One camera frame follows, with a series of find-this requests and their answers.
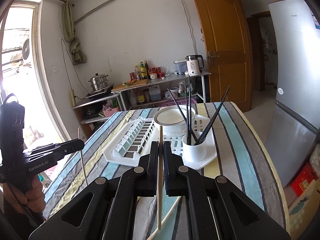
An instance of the electric kettle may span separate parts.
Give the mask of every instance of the electric kettle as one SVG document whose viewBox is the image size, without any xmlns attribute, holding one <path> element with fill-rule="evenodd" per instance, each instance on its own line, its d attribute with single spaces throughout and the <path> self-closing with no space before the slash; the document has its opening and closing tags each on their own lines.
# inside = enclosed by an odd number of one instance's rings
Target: electric kettle
<svg viewBox="0 0 320 240">
<path fill-rule="evenodd" d="M 201 67 L 199 67 L 198 58 L 201 59 Z M 188 74 L 190 76 L 200 74 L 200 69 L 203 69 L 204 67 L 203 57 L 201 55 L 190 55 L 190 56 L 186 56 L 186 60 L 187 60 Z"/>
</svg>

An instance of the window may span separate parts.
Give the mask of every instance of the window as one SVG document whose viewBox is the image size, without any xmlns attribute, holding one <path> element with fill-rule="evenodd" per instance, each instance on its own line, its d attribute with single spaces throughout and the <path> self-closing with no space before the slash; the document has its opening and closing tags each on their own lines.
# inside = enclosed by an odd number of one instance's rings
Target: window
<svg viewBox="0 0 320 240">
<path fill-rule="evenodd" d="M 25 107 L 23 138 L 28 149 L 64 141 L 44 97 L 37 68 L 37 3 L 16 0 L 0 27 L 2 42 L 0 91 L 2 101 L 14 93 Z M 45 173 L 54 179 L 56 166 Z"/>
</svg>

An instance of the white dish drainer tray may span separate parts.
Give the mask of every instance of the white dish drainer tray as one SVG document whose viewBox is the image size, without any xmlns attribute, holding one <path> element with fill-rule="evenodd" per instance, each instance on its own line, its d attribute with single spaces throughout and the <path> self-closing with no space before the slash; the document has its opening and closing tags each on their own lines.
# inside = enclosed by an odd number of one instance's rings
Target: white dish drainer tray
<svg viewBox="0 0 320 240">
<path fill-rule="evenodd" d="M 209 121 L 209 118 L 196 114 L 192 129 L 202 132 Z M 135 167 L 141 156 L 149 154 L 151 142 L 158 139 L 159 131 L 155 128 L 153 119 L 139 117 L 126 123 L 102 152 L 108 162 Z M 172 153 L 182 156 L 184 165 L 195 170 L 203 168 L 217 157 L 212 129 L 206 137 L 207 155 L 200 162 L 188 162 L 183 158 L 182 136 L 164 135 L 163 140 L 170 141 Z"/>
</svg>

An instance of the refrigerator door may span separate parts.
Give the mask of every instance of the refrigerator door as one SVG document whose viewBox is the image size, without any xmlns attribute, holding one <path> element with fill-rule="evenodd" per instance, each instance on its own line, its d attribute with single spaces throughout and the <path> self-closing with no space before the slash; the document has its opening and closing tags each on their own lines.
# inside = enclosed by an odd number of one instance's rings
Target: refrigerator door
<svg viewBox="0 0 320 240">
<path fill-rule="evenodd" d="M 285 187 L 308 156 L 316 134 L 294 119 L 278 105 L 273 111 L 272 122 L 265 147 Z"/>
<path fill-rule="evenodd" d="M 277 101 L 320 127 L 320 29 L 304 0 L 269 4 L 278 49 Z"/>
</svg>

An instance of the curtain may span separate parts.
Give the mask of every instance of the curtain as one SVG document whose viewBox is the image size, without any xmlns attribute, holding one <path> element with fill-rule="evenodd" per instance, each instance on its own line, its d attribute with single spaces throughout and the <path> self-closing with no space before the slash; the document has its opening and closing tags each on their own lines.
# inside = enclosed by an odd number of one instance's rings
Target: curtain
<svg viewBox="0 0 320 240">
<path fill-rule="evenodd" d="M 63 35 L 67 42 L 70 42 L 73 65 L 86 62 L 86 57 L 80 49 L 80 41 L 76 38 L 75 22 L 73 20 L 71 2 L 63 4 Z"/>
</svg>

